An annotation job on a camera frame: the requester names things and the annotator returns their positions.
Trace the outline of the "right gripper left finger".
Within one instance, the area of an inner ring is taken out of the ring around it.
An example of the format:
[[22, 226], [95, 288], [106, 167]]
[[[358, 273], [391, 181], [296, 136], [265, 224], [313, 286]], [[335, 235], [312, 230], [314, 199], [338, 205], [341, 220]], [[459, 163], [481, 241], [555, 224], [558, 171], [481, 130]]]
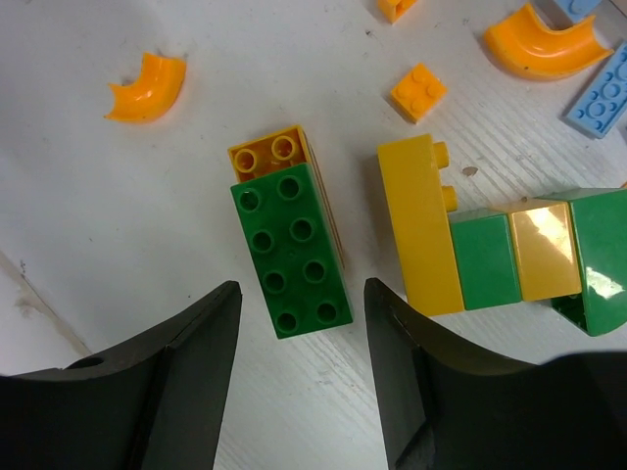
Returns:
[[66, 368], [1, 380], [5, 469], [210, 469], [241, 317], [227, 281]]

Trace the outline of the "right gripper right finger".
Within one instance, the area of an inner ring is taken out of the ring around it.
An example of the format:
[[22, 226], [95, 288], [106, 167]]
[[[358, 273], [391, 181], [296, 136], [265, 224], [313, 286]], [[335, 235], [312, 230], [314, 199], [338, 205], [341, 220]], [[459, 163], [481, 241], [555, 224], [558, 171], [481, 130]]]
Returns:
[[392, 469], [622, 469], [626, 355], [542, 364], [487, 350], [364, 285], [366, 332]]

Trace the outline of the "green two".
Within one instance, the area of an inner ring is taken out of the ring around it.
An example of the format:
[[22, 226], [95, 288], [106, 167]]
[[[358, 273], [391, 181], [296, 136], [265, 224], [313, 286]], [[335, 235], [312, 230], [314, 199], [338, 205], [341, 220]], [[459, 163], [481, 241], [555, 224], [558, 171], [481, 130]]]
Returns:
[[353, 322], [330, 222], [309, 164], [230, 188], [276, 336]]

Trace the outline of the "long yellow brick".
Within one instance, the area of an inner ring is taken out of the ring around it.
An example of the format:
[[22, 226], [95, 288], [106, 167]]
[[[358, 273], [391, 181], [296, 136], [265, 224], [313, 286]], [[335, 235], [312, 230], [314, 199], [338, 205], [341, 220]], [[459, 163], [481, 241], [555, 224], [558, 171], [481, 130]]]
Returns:
[[377, 155], [409, 305], [426, 316], [464, 310], [448, 218], [458, 198], [440, 178], [446, 144], [423, 134], [382, 144]]

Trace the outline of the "green yellow bricks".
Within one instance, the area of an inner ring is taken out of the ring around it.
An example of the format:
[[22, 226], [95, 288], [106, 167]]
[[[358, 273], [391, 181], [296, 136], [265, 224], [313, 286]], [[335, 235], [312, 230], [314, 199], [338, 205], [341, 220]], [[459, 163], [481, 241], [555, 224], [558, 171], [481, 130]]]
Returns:
[[626, 322], [626, 191], [575, 188], [449, 217], [467, 310], [550, 302], [588, 335]]

